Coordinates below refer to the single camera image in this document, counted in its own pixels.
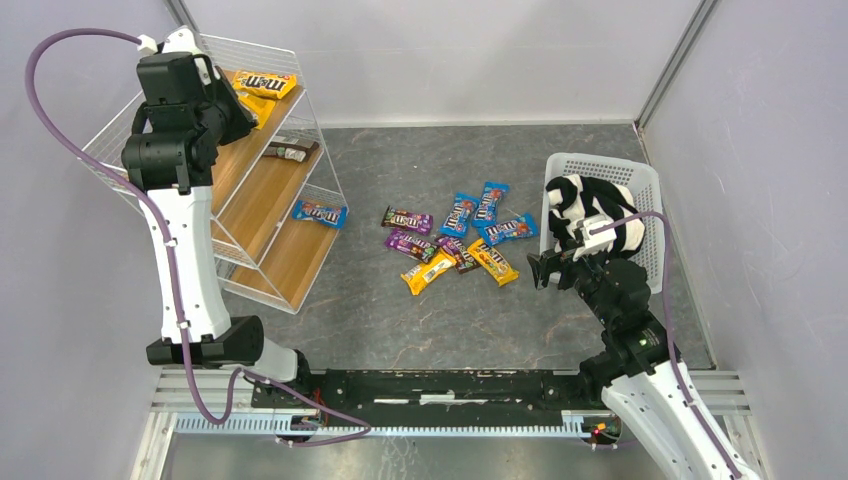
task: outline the yellow candy bag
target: yellow candy bag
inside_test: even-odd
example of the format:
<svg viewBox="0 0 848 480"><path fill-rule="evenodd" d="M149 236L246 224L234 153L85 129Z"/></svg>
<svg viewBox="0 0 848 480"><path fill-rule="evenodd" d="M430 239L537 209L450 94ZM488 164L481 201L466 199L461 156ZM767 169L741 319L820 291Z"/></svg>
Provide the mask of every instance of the yellow candy bag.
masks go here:
<svg viewBox="0 0 848 480"><path fill-rule="evenodd" d="M247 107L247 109L253 114L254 120L258 123L256 128L261 130L271 117L271 112L274 111L274 106L277 102L268 100L267 98L259 98L256 95L251 95L247 92L236 92L236 94L238 95L241 104Z"/></svg>
<svg viewBox="0 0 848 480"><path fill-rule="evenodd" d="M482 238L468 247L468 253L495 277L499 287L518 278L518 270L512 268L500 252L486 245Z"/></svg>
<svg viewBox="0 0 848 480"><path fill-rule="evenodd" d="M274 75L240 70L233 77L233 88L257 97L279 100L297 85L295 75Z"/></svg>
<svg viewBox="0 0 848 480"><path fill-rule="evenodd" d="M409 291L413 295L418 295L436 277L445 273L454 265L456 265L456 259L452 255L439 250L439 253L430 260L430 263L419 263L412 267L410 271L401 274L400 278L409 285Z"/></svg>

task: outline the white connector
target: white connector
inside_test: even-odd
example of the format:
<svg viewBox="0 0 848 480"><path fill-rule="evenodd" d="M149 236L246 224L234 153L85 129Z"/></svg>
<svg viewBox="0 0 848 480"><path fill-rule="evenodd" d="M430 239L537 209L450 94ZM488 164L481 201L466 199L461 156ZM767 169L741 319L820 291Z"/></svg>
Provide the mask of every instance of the white connector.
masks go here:
<svg viewBox="0 0 848 480"><path fill-rule="evenodd" d="M142 57L149 57L159 51L159 47L156 46L156 40L153 40L153 38L147 35L139 35L137 38L141 40L141 45L138 46L138 53Z"/></svg>
<svg viewBox="0 0 848 480"><path fill-rule="evenodd" d="M574 260L584 256L584 255L592 255L594 253L598 253L604 251L612 245L615 241L615 229L609 229L604 232L596 233L592 235L590 233L591 230L597 230L601 227L609 225L612 223L612 219L607 217L606 215L593 215L588 218L584 218L577 222L577 228L575 233L578 231L580 235L583 237L583 246L578 247L574 252Z"/></svg>

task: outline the cable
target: cable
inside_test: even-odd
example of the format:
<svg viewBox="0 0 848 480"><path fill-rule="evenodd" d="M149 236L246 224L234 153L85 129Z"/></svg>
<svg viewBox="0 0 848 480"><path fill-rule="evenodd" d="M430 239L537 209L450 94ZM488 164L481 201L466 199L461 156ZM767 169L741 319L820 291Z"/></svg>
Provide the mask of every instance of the cable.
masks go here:
<svg viewBox="0 0 848 480"><path fill-rule="evenodd" d="M677 379L677 386L680 388L680 391L683 392L683 398L686 399L686 405L692 410L692 414L695 415L695 418L698 419L698 423L701 424L701 427L704 428L704 431L707 433L707 436L710 437L710 441L718 450L721 458L724 459L724 462L727 464L727 467L730 469L734 478L742 478L742 472L736 466L736 462L730 457L730 453L725 450L724 445L718 439L718 436L715 434L713 429L707 423L707 419L704 414L701 412L701 409L698 408L698 405L695 405L693 402L694 398L692 394L689 393L689 387L686 385L686 382L683 380L683 374L680 372L680 367L677 365L677 356L674 352L674 322L671 317L671 301L668 298L668 289L669 289L669 270L671 270L671 223L669 223L668 218L658 212L638 212L634 213L629 217L622 218L620 220L616 220L609 225L604 225L603 227L597 228L595 230L591 230L589 233L592 235L605 232L607 230L612 230L613 228L624 225L627 222L632 220L636 220L638 218L644 217L654 217L658 218L663 222L663 235L665 236L665 252L663 255L663 278L662 278L662 299L663 299L663 314L665 315L665 333L666 333L666 343L668 343L668 354L671 359L671 369L674 372L674 376Z"/></svg>
<svg viewBox="0 0 848 480"><path fill-rule="evenodd" d="M151 200L150 197L148 197L147 194L144 193L144 191L142 191L141 189L139 189L138 187L133 185L129 180L125 179L124 177L122 177L121 175L119 175L118 173L113 171L112 169L103 166L100 162L95 160L93 157L91 157L86 152L82 151L82 149L77 147L76 144L74 144L74 142L72 142L70 139L68 139L68 137L66 137L59 130L59 128L56 127L56 125L53 123L53 121L50 120L50 117L47 115L47 112L44 111L44 107L41 105L41 101L38 98L38 93L35 90L35 69L38 66L39 59L41 59L41 56L44 55L44 52L46 52L48 48L50 48L51 46L53 46L54 44L56 44L56 43L58 43L62 40L72 38L72 37L79 37L79 36L111 37L111 38L117 38L117 39L120 39L120 40L126 40L128 42L135 43L136 45L141 44L141 40L136 38L136 37L133 37L132 35L122 33L122 32L116 32L114 30L102 29L102 28L74 28L74 29L64 30L64 31L61 31L61 32L58 32L58 33L54 33L53 35L42 40L41 43L39 43L35 47L35 49L32 51L32 53L29 56L29 59L27 60L26 73L25 73L25 77L24 77L24 85L26 87L27 98L29 99L30 105L32 105L32 109L35 111L35 115L38 117L39 120L41 120L41 123L44 124L44 127L47 129L47 131L50 132L50 134L53 135L53 137L56 138L56 140L60 144L62 144L62 146L64 146L68 150L70 150L71 153L73 153L74 155L79 157L79 159L83 163L85 163L86 165L88 165L92 169L102 173L103 175L108 177L110 180L114 181L118 185L120 185L120 186L126 188L128 191L130 191L133 195L135 195L138 198L138 200L140 202L142 202L150 210L150 213L153 215L153 218L156 220L156 225L158 226L159 231L162 233L162 241L163 241L163 243L165 243L165 252L167 254L167 259L168 259L168 270L170 272L170 277L171 277L171 295L172 295L173 300L174 300L174 312L176 313L176 316L177 316L177 325L180 327L180 339L182 341L181 349L182 349L182 354L183 354L183 367L185 368L185 373L186 373L186 381L188 382L188 388L189 388L189 391L191 392L191 398L192 398L192 400L194 400L194 403L197 406L197 409L200 411L201 415L203 415L203 418L205 418L206 421L208 421L209 423L211 423L213 425L221 425L221 424L223 424L224 422L227 421L227 419L229 418L230 414L232 413L232 409L233 409L233 389L235 388L235 382L236 382L236 379L238 378L239 373L243 372L245 376L249 376L249 377L253 378L254 380L259 380L259 381L262 381L264 383L269 383L269 384L285 391L289 395L294 396L295 398L297 398L301 402L304 402L308 405L311 405L311 406L323 411L324 413L327 413L328 415L333 415L335 417L341 418L343 420L347 420L349 422L355 423L355 424L360 425L360 426L365 428L361 432L356 432L356 433L351 434L351 435L336 437L336 438L332 438L332 439L329 439L329 440L323 440L323 441L320 441L320 442L296 444L297 446L312 447L312 446L320 446L320 445L331 445L333 443L340 443L340 442L344 442L344 441L347 441L347 440L353 440L354 438L359 438L361 436L366 435L371 430L371 426L367 422L365 422L364 420L360 420L360 419L345 415L345 414L338 412L336 410L333 410L332 408L329 408L327 406L321 406L318 403L313 402L309 398L301 395L300 393L298 393L297 391L295 391L294 389L292 389L288 385L285 385L281 382L277 382L276 380L271 380L271 379L262 377L260 375L253 373L253 372L249 372L247 370L244 370L240 367L233 370L233 374L230 376L230 381L229 381L229 384L227 385L227 406L224 409L224 413L223 413L223 415L221 415L221 417L215 417L214 415L212 415L212 413L206 407L206 404L203 403L203 399L200 397L200 391L197 388L197 379L194 376L194 369L192 369L192 364L191 364L191 350L189 348L190 343L191 343L191 338L189 337L189 334L188 334L188 328L189 328L188 325L189 324L186 321L185 311L183 309L182 292L180 290L180 282L179 282L179 270L177 268L177 258L176 258L176 255L174 253L174 244L172 242L173 237L171 236L171 231L168 228L168 222L165 221L165 217L164 217L164 215L162 215L162 211L159 210L159 207L156 205L156 203L153 200Z"/></svg>

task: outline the gray marble surface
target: gray marble surface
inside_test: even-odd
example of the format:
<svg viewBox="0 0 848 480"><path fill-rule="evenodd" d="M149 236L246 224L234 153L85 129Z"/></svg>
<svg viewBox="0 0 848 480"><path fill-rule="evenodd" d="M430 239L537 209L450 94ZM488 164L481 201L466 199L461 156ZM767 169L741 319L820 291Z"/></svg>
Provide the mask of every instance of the gray marble surface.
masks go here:
<svg viewBox="0 0 848 480"><path fill-rule="evenodd" d="M497 249L521 272L502 288L483 269L451 270L413 297L400 274L416 262L383 246L386 206L441 224L456 192L508 183L499 219L540 220L545 162L556 152L644 161L628 125L485 126L325 131L350 215L297 315L225 292L231 314L258 314L266 334L313 368L562 368L603 349L601 326L573 291L536 291L525 256L539 239ZM476 239L469 233L466 244ZM677 343L691 368L711 365L691 296L672 266ZM662 319L662 303L652 299Z"/></svg>

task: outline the white wire rack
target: white wire rack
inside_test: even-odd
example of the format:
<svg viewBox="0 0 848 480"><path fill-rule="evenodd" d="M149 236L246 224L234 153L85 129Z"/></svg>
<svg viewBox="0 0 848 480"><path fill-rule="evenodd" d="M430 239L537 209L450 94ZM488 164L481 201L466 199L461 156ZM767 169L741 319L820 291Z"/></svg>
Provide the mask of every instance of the white wire rack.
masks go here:
<svg viewBox="0 0 848 480"><path fill-rule="evenodd" d="M200 34L197 36L200 48L212 59L213 63L227 71L249 70L256 72L274 73L278 75L297 75L298 85L305 88L305 81L298 62L297 55L290 50L258 45L239 40L232 40L214 35ZM284 116L275 135L296 137L300 139L311 140L318 142L321 146L320 154L310 162L310 167L303 179L296 186L296 193L290 204L285 205L275 220L273 229L270 231L270 238L265 242L265 246L258 252L253 249L253 254L249 253L246 245L242 245L236 240L236 237L227 230L225 222L222 221L222 215L230 208L233 199L240 192L241 187L245 184L245 179L253 172L254 166L257 163L257 157L250 160L248 167L244 170L243 175L235 184L232 192L229 193L218 209L217 214L213 214L211 221L213 222L213 231L219 232L213 236L212 248L216 257L216 266L218 267L218 277L222 288L244 297L251 298L258 302L270 305L288 312L296 312L299 305L293 306L280 290L269 280L271 276L262 271L262 260L268 253L270 246L277 239L281 228L287 219L291 217L291 208L294 199L310 199L316 202L323 202L328 206L347 206L347 202L342 195L339 187L338 178L335 168L333 167L330 155L325 148L324 137L321 129L315 119L315 112L312 108L312 103L309 100L305 90L297 93L298 97L294 98L291 106ZM121 152L127 139L130 136L130 128L135 117L136 110L144 101L144 96L141 92L135 95L129 103L118 111L118 114L108 123L103 129L83 147L83 150L92 157L99 160L103 165L113 169L116 173L127 178L126 170L121 163ZM316 179L317 184L309 184L310 176L316 168L323 169L321 174ZM138 207L137 200L130 194L129 191L107 178L105 175L92 170L104 183L110 188L121 194L121 197L127 200L139 213L141 210ZM320 259L323 263L327 252L321 252L323 257ZM238 277L235 272L239 268L247 268L258 271L260 283L267 285L243 285L234 280Z"/></svg>

